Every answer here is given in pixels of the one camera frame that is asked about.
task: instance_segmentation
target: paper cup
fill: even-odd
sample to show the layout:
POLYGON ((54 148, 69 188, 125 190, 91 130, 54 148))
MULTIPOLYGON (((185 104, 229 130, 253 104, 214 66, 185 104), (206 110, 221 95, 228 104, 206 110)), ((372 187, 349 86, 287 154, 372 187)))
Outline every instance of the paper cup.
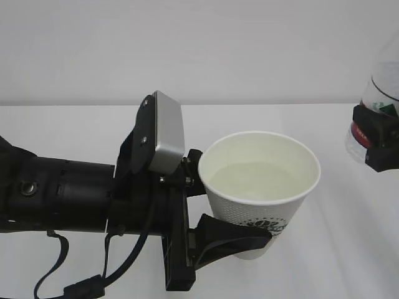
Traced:
POLYGON ((265 248, 237 254, 255 259, 316 187, 320 164, 310 149, 288 136, 249 131, 215 142, 202 155, 198 172, 215 218, 273 235, 265 248))

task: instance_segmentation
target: white wall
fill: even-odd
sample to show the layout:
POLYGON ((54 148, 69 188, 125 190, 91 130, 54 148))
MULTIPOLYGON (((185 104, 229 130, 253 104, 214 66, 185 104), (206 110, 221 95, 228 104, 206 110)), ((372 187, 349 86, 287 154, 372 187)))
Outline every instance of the white wall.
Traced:
POLYGON ((0 103, 357 102, 397 0, 0 2, 0 103))

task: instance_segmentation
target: white surface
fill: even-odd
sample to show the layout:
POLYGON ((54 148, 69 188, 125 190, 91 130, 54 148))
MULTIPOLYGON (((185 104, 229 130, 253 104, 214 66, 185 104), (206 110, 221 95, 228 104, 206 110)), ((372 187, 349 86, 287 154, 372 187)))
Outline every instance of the white surface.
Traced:
POLYGON ((397 0, 2 0, 0 103, 358 102, 397 0))
MULTIPOLYGON (((114 163, 134 125, 136 107, 0 107, 0 131, 41 156, 114 163)), ((106 298, 399 298, 398 172, 374 173, 344 146, 352 105, 215 105, 183 107, 186 149, 205 150, 246 130, 289 135, 319 158, 322 179, 267 254, 255 261, 228 257, 197 272, 188 293, 164 291, 159 237, 150 237, 135 265, 107 289, 106 298)), ((205 197, 189 200, 194 227, 210 213, 205 197)), ((68 233, 70 255, 44 284, 41 296, 99 274, 103 235, 68 233)), ((110 271, 135 236, 115 238, 110 271)), ((59 245, 45 233, 0 235, 0 295, 31 298, 59 245)))

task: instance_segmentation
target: white table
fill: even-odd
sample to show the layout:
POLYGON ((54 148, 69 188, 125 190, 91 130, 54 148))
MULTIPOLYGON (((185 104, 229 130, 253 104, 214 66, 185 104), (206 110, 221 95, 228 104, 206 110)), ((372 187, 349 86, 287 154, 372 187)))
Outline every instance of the white table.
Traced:
MULTIPOLYGON (((276 131, 309 146, 322 179, 266 255, 228 257, 197 272, 188 293, 168 293, 159 237, 150 237, 133 267, 107 288, 106 298, 399 298, 398 173, 374 173, 347 154, 344 138, 353 105, 184 106, 186 150, 205 150, 236 131, 276 131)), ((0 107, 0 134, 40 156, 115 163, 135 122, 136 106, 0 107)), ((211 213, 205 196, 189 199, 194 227, 211 213)), ((63 233, 65 264, 46 280, 40 296, 99 274, 103 234, 63 233)), ((112 241, 109 271, 125 259, 136 236, 112 241)), ((59 254, 40 232, 0 235, 0 295, 32 298, 37 280, 59 254)))

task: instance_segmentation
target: cup logo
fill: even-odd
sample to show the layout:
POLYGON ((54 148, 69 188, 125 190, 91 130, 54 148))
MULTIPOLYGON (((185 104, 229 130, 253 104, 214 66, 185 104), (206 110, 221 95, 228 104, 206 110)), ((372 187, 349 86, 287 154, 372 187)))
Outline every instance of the cup logo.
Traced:
POLYGON ((239 225, 259 227, 267 229, 272 235, 279 235, 286 228, 288 222, 283 218, 255 218, 247 222, 240 222, 239 225))

